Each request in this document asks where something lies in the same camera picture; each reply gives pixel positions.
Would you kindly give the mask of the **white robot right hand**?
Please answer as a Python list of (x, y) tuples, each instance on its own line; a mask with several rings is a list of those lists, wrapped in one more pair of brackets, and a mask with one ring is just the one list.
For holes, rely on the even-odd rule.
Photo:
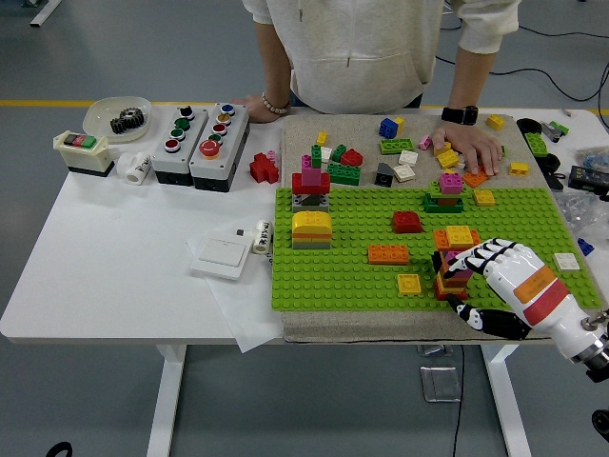
[(457, 254), (447, 265), (443, 278), (467, 269), (481, 274), (511, 308), (509, 312), (474, 308), (448, 295), (450, 307), (471, 328), (510, 340), (521, 340), (533, 329), (551, 337), (560, 353), (574, 363), (590, 370), (608, 365), (608, 336), (600, 328), (582, 324), (588, 315), (531, 248), (493, 238)]

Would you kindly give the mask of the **person's left hand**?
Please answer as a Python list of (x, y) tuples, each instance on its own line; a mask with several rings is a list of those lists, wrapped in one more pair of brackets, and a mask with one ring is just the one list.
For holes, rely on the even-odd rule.
[(435, 148), (441, 148), (445, 142), (464, 158), (466, 169), (478, 174), (483, 168), (487, 176), (494, 176), (500, 171), (502, 148), (500, 142), (475, 126), (458, 125), (441, 122), (433, 131), (431, 140)]

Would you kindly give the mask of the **person's right hand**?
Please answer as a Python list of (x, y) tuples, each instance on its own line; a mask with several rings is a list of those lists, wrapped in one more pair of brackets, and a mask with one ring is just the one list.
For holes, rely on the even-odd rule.
[(248, 95), (245, 98), (232, 100), (233, 104), (243, 105), (247, 108), (249, 121), (256, 124), (267, 124), (278, 120), (281, 114), (269, 110), (261, 95)]

